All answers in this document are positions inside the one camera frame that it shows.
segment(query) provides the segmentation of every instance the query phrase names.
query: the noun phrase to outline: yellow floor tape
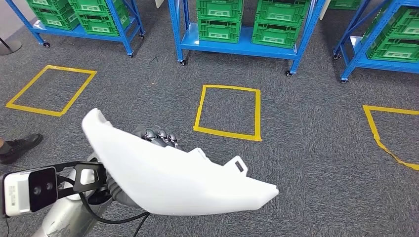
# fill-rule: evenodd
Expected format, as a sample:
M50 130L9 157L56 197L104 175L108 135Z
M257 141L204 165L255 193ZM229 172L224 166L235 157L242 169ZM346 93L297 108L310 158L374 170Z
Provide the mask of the yellow floor tape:
M399 159L393 152L391 152L387 147L385 147L385 145L380 141L376 124L374 123L373 116L371 115L371 111L383 111L383 112L391 112L391 113L399 113L399 114L407 114L407 115L419 115L419 111L378 107L378 106L370 106L370 105L363 105L362 107L364 109L365 115L367 116L368 124L370 125L371 132L374 135L374 139L377 142L377 145L381 147L383 150L385 150L385 152L389 153L394 159L396 159L398 163L403 164L407 167L410 167L414 170L419 170L419 164L404 162L401 159Z
M44 110L29 106L23 106L23 105L16 105L14 102L31 86L33 85L39 77L42 76L42 74L45 73L48 69L54 69L54 70L61 70L61 71L69 71L69 72L76 72L76 73L86 73L89 74L89 77L87 80L81 85L81 87L77 90L76 94L70 99L70 101L65 105L62 111L51 111L51 110ZM16 109L16 110L23 110L27 112L37 113L37 114L43 114L43 115L51 115L51 116L57 116L60 117L63 114L65 114L68 109L73 105L73 103L76 101L77 97L81 94L81 92L86 88L86 86L89 84L89 82L93 79L94 75L96 75L97 71L90 71L90 70L84 70L84 69L77 69L77 68L67 68L67 67L58 67L53 65L47 65L44 69L42 69L32 80L29 81L26 86L24 86L7 104L7 108Z
M201 119L202 106L204 104L205 93L207 91L207 88L233 89L233 90L244 90L244 91L254 92L255 93L254 95L254 135L234 133L234 132L225 132L225 131L219 131L219 130L205 128L205 127L200 127L199 121ZM216 136L231 137L231 138L258 141L258 142L262 141L260 137L260 90L247 88L247 87L230 86L230 85L203 85L202 93L201 93L201 100L199 102L197 116L195 119L195 125L193 128L194 128L194 131L208 133L208 134L212 134Z

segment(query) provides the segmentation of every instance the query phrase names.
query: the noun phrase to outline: silver metal arm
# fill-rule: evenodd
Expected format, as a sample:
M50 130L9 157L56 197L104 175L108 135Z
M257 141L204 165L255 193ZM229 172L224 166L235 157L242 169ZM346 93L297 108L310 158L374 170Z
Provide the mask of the silver metal arm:
M91 154L87 161L97 159L95 153ZM75 179L76 172L72 170L69 178ZM91 172L82 176L82 182L89 183L94 180ZM111 204L112 198L101 196L101 191L85 192L87 197L95 198L95 204L90 204L90 208L99 216ZM32 237L84 237L96 224L96 219L92 217L83 206L79 195L71 195L61 198L54 203L51 210L45 216L42 226L32 235Z

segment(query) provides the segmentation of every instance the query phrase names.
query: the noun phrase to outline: black stand base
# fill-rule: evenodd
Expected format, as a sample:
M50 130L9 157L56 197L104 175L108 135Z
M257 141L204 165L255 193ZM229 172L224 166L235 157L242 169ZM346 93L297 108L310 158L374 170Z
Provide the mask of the black stand base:
M6 42L6 44L0 44L0 55L8 55L14 53L18 51L20 47L22 47L22 43L16 40Z

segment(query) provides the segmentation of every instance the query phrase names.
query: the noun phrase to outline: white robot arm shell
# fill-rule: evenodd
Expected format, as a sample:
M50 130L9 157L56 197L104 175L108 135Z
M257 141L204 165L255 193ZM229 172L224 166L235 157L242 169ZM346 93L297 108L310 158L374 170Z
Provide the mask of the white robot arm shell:
M82 127L107 171L148 212L190 216L256 210L278 194L275 185L246 177L240 157L221 166L199 148L187 153L157 146L112 127L98 109L85 116Z

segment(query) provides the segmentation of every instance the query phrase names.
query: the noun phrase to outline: green plastic crate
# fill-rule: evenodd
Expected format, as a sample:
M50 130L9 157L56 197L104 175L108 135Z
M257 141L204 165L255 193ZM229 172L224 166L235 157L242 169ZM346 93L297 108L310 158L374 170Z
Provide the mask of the green plastic crate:
M378 37L367 50L367 57L373 60L417 63L419 40Z
M197 16L200 20L240 22L243 6L243 0L197 0Z
M199 20L199 40L238 43L242 22Z
M109 7L105 0L68 0L77 14L110 16ZM115 9L124 4L123 0L113 0Z
M48 27L72 31L79 24L79 20L69 4L59 11L35 7L32 10L40 21Z
M385 8L380 10L372 24L368 27L361 42L365 42L374 26L382 16ZM419 7L402 6L383 28L382 34L388 38L419 40Z
M298 38L297 30L298 28L291 26L255 23L251 42L281 48L294 48Z
M301 27L309 3L308 0L259 0L255 21Z
M31 8L43 8L49 10L61 10L67 4L68 0L26 0Z
M125 29L129 25L128 10L125 5L117 9L122 27ZM103 36L119 36L118 29L112 16L94 16L77 14L81 25L88 34Z
M357 10L361 0L331 0L328 9Z

